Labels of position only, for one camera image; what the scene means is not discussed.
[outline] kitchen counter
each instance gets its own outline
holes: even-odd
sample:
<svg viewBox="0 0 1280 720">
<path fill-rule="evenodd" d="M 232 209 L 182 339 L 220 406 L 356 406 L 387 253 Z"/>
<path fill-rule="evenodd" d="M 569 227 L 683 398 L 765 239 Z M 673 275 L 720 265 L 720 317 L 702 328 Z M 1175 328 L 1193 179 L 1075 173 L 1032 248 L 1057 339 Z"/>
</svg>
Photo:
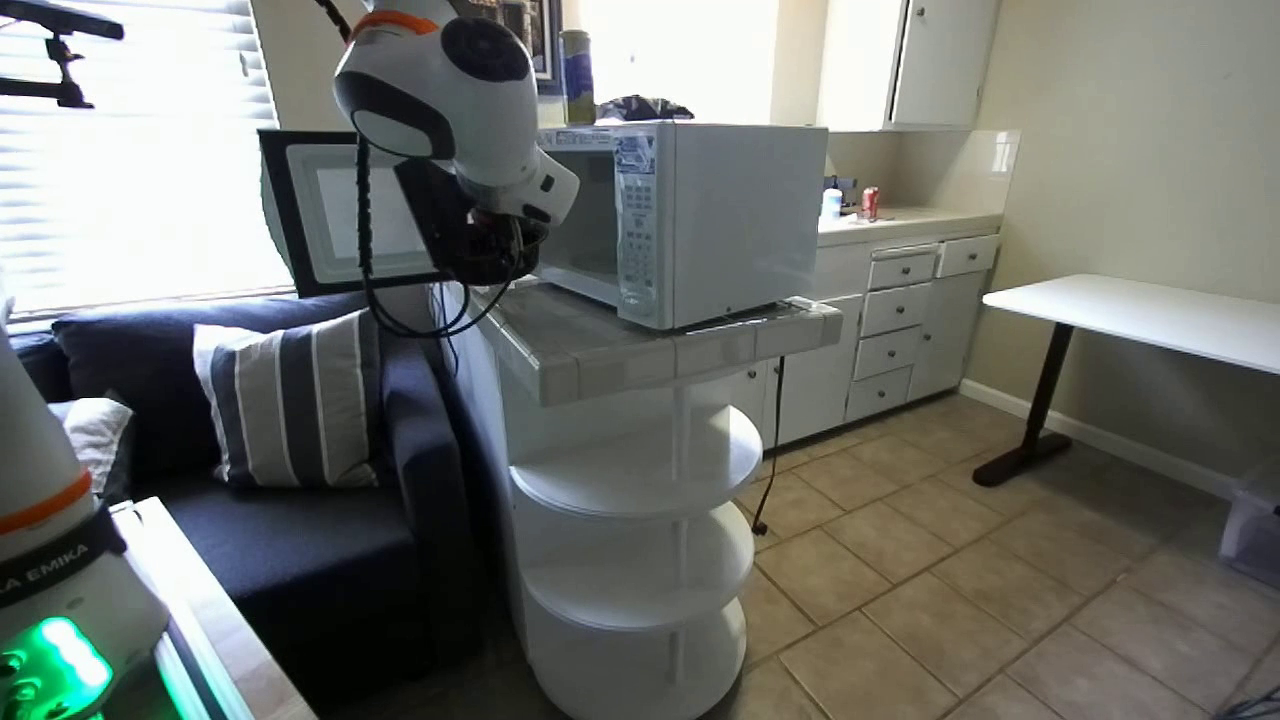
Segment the kitchen counter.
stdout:
<svg viewBox="0 0 1280 720">
<path fill-rule="evenodd" d="M 850 244 L 850 239 L 899 239 L 899 237 L 982 237 L 997 234 L 1001 213 L 958 213 L 958 209 L 885 209 L 881 221 L 840 217 L 819 221 L 819 244 Z"/>
</svg>

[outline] cabinet drawer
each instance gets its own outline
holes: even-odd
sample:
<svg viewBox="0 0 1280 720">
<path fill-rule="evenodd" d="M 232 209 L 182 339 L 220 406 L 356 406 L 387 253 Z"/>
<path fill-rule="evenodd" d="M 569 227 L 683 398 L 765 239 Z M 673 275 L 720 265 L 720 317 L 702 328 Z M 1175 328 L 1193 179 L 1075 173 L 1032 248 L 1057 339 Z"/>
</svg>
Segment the cabinet drawer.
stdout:
<svg viewBox="0 0 1280 720">
<path fill-rule="evenodd" d="M 925 311 L 928 311 L 928 288 L 932 283 L 868 293 L 860 338 L 881 338 L 881 334 L 893 334 L 893 328 L 919 325 Z"/>
<path fill-rule="evenodd" d="M 863 380 L 850 384 L 844 419 L 881 417 L 881 414 L 905 406 L 910 380 L 914 380 L 914 374 L 899 370 L 899 374 L 863 378 Z"/>
<path fill-rule="evenodd" d="M 860 380 L 860 378 L 910 370 L 917 362 L 917 347 L 919 347 L 919 328 L 855 339 L 853 378 Z"/>
<path fill-rule="evenodd" d="M 935 253 L 872 258 L 868 288 L 919 283 L 932 265 Z"/>
<path fill-rule="evenodd" d="M 997 237 L 945 239 L 935 275 L 988 273 L 997 265 Z"/>
</svg>

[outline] throw pillow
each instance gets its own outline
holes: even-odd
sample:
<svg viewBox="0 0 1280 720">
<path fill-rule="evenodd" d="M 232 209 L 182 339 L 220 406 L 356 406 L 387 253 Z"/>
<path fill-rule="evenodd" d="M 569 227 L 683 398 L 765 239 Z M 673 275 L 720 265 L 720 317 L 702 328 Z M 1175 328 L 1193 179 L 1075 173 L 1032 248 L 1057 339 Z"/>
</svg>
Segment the throw pillow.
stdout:
<svg viewBox="0 0 1280 720">
<path fill-rule="evenodd" d="M 132 408 L 112 398 L 48 406 L 103 503 L 130 501 Z"/>
<path fill-rule="evenodd" d="M 368 489 L 378 334 L 368 311 L 252 334 L 198 325 L 191 363 L 232 489 Z"/>
</svg>

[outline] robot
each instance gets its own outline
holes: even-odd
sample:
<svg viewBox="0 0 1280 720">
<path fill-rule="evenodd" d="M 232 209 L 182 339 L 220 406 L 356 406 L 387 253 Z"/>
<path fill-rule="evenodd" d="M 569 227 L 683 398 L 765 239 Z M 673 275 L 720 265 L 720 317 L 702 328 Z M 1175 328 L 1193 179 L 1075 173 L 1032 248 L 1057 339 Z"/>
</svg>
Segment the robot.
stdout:
<svg viewBox="0 0 1280 720">
<path fill-rule="evenodd" d="M 43 25 L 56 44 L 124 37 L 43 0 L 0 0 L 0 17 Z M 0 92 L 86 109 L 68 71 Z M 378 0 L 348 37 L 336 99 L 364 145 L 428 176 L 415 199 L 436 203 L 428 253 L 444 275 L 509 283 L 531 273 L 582 179 L 538 148 L 531 63 L 505 27 L 466 22 L 448 0 Z M 99 712 L 120 676 L 154 663 L 166 624 L 0 317 L 0 716 Z"/>
</svg>

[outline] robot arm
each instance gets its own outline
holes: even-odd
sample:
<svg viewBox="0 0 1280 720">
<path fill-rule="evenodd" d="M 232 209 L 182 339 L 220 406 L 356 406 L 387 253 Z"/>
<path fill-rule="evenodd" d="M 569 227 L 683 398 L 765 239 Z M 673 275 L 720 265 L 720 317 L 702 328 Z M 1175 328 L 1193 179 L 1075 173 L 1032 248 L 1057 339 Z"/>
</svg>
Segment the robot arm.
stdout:
<svg viewBox="0 0 1280 720">
<path fill-rule="evenodd" d="M 474 283 L 531 273 L 582 179 L 538 148 L 538 75 L 514 31 L 466 22 L 448 0 L 372 0 L 336 70 L 336 99 L 372 148 L 454 179 L 424 196 L 454 227 L 428 248 L 442 273 Z"/>
</svg>

